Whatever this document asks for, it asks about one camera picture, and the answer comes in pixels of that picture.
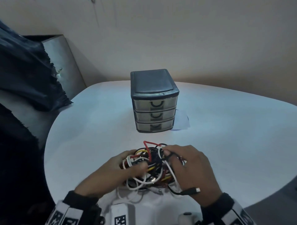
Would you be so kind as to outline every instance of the gray floor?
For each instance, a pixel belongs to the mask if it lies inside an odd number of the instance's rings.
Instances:
[[[257,225],[297,225],[297,176],[281,190],[249,206],[246,211]]]

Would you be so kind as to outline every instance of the oval tabletop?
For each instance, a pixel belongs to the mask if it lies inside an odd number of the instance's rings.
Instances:
[[[130,81],[98,83],[79,93],[59,114],[46,142],[45,176],[54,201],[63,199],[110,157],[142,148],[144,140],[193,145],[203,151],[221,189],[243,207],[294,178],[296,106],[224,88],[176,85],[180,90],[177,109],[186,112],[190,128],[153,134],[136,130]],[[136,224],[174,224],[180,213],[197,210],[190,197],[149,192],[137,203],[136,214],[142,216],[136,217]]]

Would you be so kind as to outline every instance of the sheet of paper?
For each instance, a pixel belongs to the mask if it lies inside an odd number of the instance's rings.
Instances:
[[[189,118],[184,110],[175,111],[175,119],[172,130],[187,130],[190,127]]]

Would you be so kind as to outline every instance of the black sleeve cuff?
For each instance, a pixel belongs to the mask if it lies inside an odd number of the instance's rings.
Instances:
[[[66,195],[63,202],[69,205],[71,208],[80,209],[80,210],[88,210],[92,206],[96,205],[99,198],[95,197],[86,197],[75,193],[74,191],[69,191]]]
[[[221,221],[221,218],[229,212],[234,205],[234,200],[227,194],[223,193],[219,199],[208,207],[201,207],[203,222],[210,224]]]

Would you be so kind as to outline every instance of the drawer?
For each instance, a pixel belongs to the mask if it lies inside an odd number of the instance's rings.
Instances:
[[[174,118],[175,108],[171,110],[158,111],[158,112],[135,112],[135,120],[142,123],[154,123]]]
[[[176,107],[177,96],[159,100],[135,100],[133,99],[134,110],[138,112],[152,112],[172,109]]]
[[[159,123],[139,123],[135,121],[135,124],[138,132],[155,133],[172,129],[174,124],[174,118]]]

